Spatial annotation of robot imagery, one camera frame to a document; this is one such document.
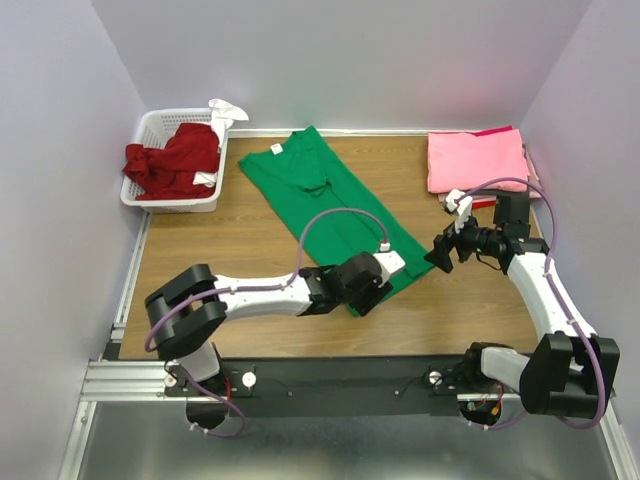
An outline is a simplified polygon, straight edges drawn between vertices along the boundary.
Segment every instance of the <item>white wall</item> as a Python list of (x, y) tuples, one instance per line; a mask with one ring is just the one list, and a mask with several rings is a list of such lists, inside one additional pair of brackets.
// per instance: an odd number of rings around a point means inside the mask
[(119, 205), (142, 102), (85, 0), (0, 2), (0, 477), (56, 478), (139, 214)]
[(150, 108), (248, 127), (519, 123), (586, 0), (93, 0)]
[[(622, 350), (616, 406), (640, 452), (640, 4), (596, 0), (545, 82), (523, 136), (558, 211), (558, 270)], [(549, 232), (548, 216), (545, 215)]]

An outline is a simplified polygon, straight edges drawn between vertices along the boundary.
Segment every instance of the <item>white laundry basket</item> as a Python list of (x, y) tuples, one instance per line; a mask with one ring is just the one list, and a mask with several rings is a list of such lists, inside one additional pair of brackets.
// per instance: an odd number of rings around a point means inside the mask
[[(208, 108), (172, 108), (154, 110), (145, 114), (140, 120), (133, 143), (145, 147), (164, 148), (167, 141), (175, 135), (181, 123), (211, 123), (211, 110)], [(222, 191), (224, 165), (227, 157), (227, 140), (225, 138), (220, 150), (220, 166), (213, 194), (206, 198), (186, 200), (136, 200), (144, 193), (144, 189), (125, 175), (120, 191), (120, 199), (125, 205), (142, 207), (151, 213), (178, 212), (213, 212)]]

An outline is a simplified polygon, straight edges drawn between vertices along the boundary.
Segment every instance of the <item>wooden surface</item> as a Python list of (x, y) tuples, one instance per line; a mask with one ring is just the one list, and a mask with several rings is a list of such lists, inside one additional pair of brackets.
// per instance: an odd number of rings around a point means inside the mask
[[(196, 263), (232, 277), (268, 277), (293, 269), (296, 241), (237, 162), (279, 141), (232, 139), (224, 186), (212, 213), (154, 215), (133, 294), (120, 358), (152, 358), (145, 297)], [(425, 192), (425, 137), (333, 137), (331, 148), (427, 249), (451, 221)], [(491, 225), (492, 208), (476, 211)], [(305, 256), (303, 265), (314, 265)], [(533, 351), (536, 336), (515, 287), (475, 260), (446, 275), (432, 270), (364, 318), (345, 307), (329, 315), (266, 316), (223, 324), (220, 353), (242, 356), (334, 356), (460, 353), (473, 341)]]

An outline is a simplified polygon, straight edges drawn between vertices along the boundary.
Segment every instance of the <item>green t-shirt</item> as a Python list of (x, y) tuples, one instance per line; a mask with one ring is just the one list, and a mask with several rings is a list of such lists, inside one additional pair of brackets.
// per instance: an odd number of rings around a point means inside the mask
[[(433, 268), (424, 260), (427, 251), (340, 161), (314, 127), (294, 132), (281, 146), (278, 154), (269, 150), (247, 155), (240, 168), (297, 239), (318, 213), (330, 208), (360, 208), (380, 219), (389, 231), (391, 248), (406, 263), (391, 279), (393, 290), (385, 300)], [(382, 232), (373, 220), (338, 213), (318, 220), (304, 248), (319, 265), (333, 265), (363, 251), (375, 252), (381, 239)]]

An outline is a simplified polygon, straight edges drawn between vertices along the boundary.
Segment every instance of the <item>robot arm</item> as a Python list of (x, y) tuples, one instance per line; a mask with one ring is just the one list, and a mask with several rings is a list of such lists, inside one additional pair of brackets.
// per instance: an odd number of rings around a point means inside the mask
[(223, 321), (260, 315), (319, 315), (348, 304), (366, 315), (392, 290), (389, 280), (404, 268), (395, 251), (360, 253), (342, 265), (302, 268), (276, 278), (237, 279), (213, 275), (207, 265), (194, 265), (145, 300), (154, 327), (169, 312), (202, 292), (207, 296), (199, 308), (177, 311), (155, 333), (161, 360), (177, 360), (196, 382), (220, 384), (220, 358), (208, 342)]
[[(454, 381), (473, 383), (494, 379), (520, 394), (529, 413), (593, 418), (598, 403), (593, 366), (572, 322), (576, 322), (593, 346), (602, 370), (606, 401), (611, 394), (620, 356), (612, 339), (600, 338), (580, 315), (558, 280), (553, 260), (545, 273), (548, 247), (541, 239), (530, 238), (529, 198), (526, 194), (498, 196), (496, 228), (479, 227), (471, 215), (471, 199), (453, 191), (445, 200), (445, 210), (456, 220), (434, 240), (434, 249), (425, 259), (449, 273), (453, 263), (449, 252), (455, 248), (460, 262), (471, 254), (498, 259), (502, 272), (514, 283), (534, 322), (539, 344), (529, 357), (505, 346), (474, 343), (465, 355), (463, 372)], [(574, 319), (567, 321), (554, 284)]]

